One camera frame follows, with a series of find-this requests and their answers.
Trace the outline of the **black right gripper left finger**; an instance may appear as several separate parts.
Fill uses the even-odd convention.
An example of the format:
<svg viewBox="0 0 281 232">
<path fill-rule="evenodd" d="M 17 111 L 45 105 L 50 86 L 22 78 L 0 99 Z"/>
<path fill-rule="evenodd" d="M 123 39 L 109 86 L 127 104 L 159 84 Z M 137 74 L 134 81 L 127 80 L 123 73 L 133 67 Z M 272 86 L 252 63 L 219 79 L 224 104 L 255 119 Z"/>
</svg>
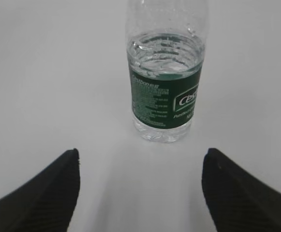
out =
<svg viewBox="0 0 281 232">
<path fill-rule="evenodd" d="M 0 232 L 66 232 L 80 192 L 79 161 L 77 149 L 67 150 L 0 198 Z"/>
</svg>

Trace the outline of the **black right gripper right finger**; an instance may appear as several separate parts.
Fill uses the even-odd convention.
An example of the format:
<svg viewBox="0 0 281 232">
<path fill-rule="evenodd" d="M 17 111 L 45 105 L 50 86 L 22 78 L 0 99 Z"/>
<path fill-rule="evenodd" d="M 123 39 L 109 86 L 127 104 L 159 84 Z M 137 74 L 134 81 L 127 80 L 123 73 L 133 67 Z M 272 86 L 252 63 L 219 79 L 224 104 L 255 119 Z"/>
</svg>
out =
<svg viewBox="0 0 281 232">
<path fill-rule="evenodd" d="M 281 193 L 210 148 L 204 156 L 202 191 L 219 232 L 281 232 Z"/>
</svg>

